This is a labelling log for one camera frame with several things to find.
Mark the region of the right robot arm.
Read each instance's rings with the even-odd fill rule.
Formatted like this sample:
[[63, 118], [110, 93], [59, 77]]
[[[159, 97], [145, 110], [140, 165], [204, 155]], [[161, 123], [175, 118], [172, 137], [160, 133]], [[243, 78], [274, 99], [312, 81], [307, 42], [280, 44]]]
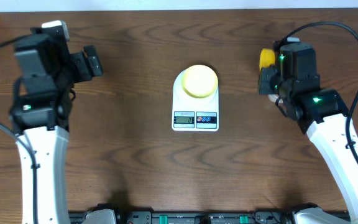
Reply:
[[310, 44], [288, 42], [262, 49], [258, 92], [296, 121], [322, 155], [344, 198], [350, 223], [358, 223], [358, 136], [340, 94], [320, 87]]

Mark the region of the yellow measuring scoop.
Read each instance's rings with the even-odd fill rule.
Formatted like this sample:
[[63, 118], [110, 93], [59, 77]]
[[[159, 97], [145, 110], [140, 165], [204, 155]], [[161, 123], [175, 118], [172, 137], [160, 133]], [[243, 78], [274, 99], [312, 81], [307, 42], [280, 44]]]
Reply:
[[271, 65], [275, 65], [276, 56], [273, 49], [262, 49], [259, 58], [259, 71]]

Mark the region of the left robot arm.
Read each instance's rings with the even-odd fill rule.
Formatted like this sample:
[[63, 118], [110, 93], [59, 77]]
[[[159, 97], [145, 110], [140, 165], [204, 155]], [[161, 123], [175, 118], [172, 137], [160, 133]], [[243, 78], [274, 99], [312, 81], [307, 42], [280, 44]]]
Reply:
[[76, 83], [103, 74], [96, 49], [70, 53], [62, 25], [33, 28], [14, 55], [22, 72], [9, 115], [20, 154], [23, 223], [69, 223], [65, 157]]

